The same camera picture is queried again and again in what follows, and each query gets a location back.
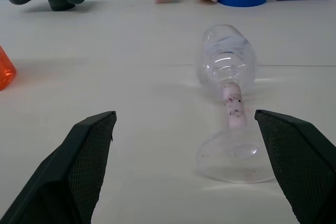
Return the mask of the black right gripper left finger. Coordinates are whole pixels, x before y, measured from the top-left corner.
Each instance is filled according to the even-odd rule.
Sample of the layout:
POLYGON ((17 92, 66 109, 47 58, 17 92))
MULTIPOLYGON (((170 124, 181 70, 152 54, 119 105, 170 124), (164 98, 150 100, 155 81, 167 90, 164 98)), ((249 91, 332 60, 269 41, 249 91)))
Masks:
POLYGON ((106 173, 117 114, 75 124, 37 167, 0 224, 91 224, 106 173))

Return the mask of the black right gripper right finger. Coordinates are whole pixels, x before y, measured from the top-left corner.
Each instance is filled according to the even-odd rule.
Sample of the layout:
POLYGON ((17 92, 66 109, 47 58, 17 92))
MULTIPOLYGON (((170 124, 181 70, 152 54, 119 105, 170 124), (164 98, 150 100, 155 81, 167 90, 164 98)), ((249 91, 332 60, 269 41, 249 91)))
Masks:
POLYGON ((313 124, 256 110, 275 178, 300 224, 336 224, 336 146, 313 124))

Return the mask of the clear plastic bottle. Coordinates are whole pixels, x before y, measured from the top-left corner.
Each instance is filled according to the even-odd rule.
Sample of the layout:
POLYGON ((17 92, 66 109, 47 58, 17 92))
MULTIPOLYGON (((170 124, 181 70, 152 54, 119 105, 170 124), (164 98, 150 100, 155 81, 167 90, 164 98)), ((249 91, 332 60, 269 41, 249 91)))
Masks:
POLYGON ((215 180, 252 184, 274 178, 261 132, 245 105, 256 69, 255 51, 234 26, 206 30, 197 76, 203 92, 222 105, 224 128, 202 144, 196 163, 215 180))

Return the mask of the bottle with orange liquid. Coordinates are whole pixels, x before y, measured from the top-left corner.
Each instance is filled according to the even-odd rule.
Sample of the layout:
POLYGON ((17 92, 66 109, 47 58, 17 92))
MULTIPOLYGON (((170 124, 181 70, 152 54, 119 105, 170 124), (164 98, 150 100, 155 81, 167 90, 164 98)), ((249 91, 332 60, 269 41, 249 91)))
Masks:
POLYGON ((0 46, 0 91, 5 89, 15 76, 16 68, 0 46))

